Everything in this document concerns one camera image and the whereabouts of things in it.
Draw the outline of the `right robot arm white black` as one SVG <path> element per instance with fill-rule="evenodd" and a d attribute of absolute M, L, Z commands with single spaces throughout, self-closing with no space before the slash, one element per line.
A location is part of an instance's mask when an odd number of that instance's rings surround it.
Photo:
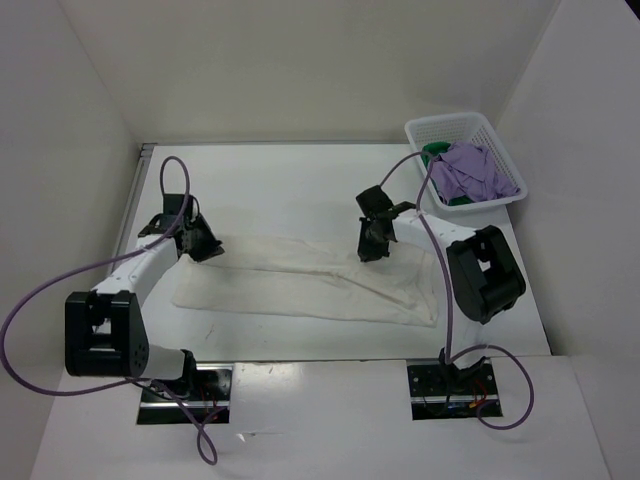
<path fill-rule="evenodd" d="M 502 231 L 493 225 L 472 229 L 418 209 L 411 202 L 395 204 L 375 185 L 356 196 L 362 212 L 357 254 L 361 261 L 378 261 L 390 254 L 390 244 L 404 243 L 433 253 L 441 267 L 446 299 L 446 337 L 441 349 L 439 382 L 450 393 L 468 387 L 485 358 L 470 365 L 459 359 L 482 345 L 453 352 L 456 314 L 486 325 L 514 307 L 526 282 Z"/>

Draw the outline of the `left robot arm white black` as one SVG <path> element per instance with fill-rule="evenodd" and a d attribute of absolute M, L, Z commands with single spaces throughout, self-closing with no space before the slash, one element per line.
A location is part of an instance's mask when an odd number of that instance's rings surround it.
<path fill-rule="evenodd" d="M 65 302 L 65 367 L 75 377 L 157 380 L 180 400 L 200 385 L 196 361 L 186 349 L 149 342 L 142 307 L 155 285 L 182 257 L 195 262 L 224 253 L 198 213 L 178 218 L 158 214 L 138 235 L 136 249 L 106 279 L 88 292 L 73 292 Z"/>

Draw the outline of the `white t shirt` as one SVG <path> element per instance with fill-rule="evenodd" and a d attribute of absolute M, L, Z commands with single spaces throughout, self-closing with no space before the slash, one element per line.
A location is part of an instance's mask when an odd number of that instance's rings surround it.
<path fill-rule="evenodd" d="M 435 258 L 419 247 L 394 243 L 389 256 L 368 263 L 344 242 L 228 236 L 223 248 L 201 263 L 180 260 L 175 306 L 427 328 L 437 323 Z"/>

